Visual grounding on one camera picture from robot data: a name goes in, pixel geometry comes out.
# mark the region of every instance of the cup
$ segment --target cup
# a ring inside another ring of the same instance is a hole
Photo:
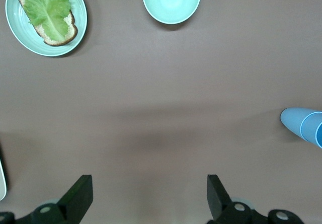
[[[291,107],[281,113],[282,123],[305,141],[322,148],[322,112]]]

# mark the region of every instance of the gray tabletop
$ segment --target gray tabletop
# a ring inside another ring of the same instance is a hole
[[[201,0],[184,23],[142,0],[84,0],[88,27],[61,57],[25,48],[0,8],[0,144],[22,217],[91,174],[82,223],[203,224],[207,174],[267,215],[322,219],[322,150],[286,129],[322,110],[322,0]]]

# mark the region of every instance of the mint green plate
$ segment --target mint green plate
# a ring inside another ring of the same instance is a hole
[[[143,0],[150,15],[164,24],[177,24],[190,18],[200,0]]]
[[[6,0],[6,16],[10,29],[19,42],[27,49],[40,55],[60,56],[73,50],[82,40],[87,26],[87,11],[83,0],[69,0],[71,11],[78,28],[76,37],[66,45],[50,46],[44,43],[29,23],[18,0]]]

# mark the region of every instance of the lettuce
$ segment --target lettuce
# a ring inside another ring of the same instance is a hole
[[[25,0],[24,11],[33,26],[42,25],[51,40],[63,41],[68,32],[68,0]]]

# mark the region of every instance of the bread slice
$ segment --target bread slice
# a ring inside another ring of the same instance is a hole
[[[19,3],[21,4],[22,8],[24,8],[25,0],[19,0]],[[78,33],[78,29],[77,29],[76,25],[74,24],[75,18],[74,18],[74,15],[72,14],[71,11],[69,11],[68,16],[64,18],[64,21],[68,25],[68,32],[65,35],[65,40],[63,40],[63,41],[51,40],[49,38],[49,36],[46,35],[45,30],[41,24],[38,26],[34,26],[34,28],[35,28],[36,32],[39,34],[39,36],[44,39],[44,42],[46,44],[51,45],[51,46],[61,46],[61,45],[65,45],[65,44],[69,43],[71,40],[73,40]]]

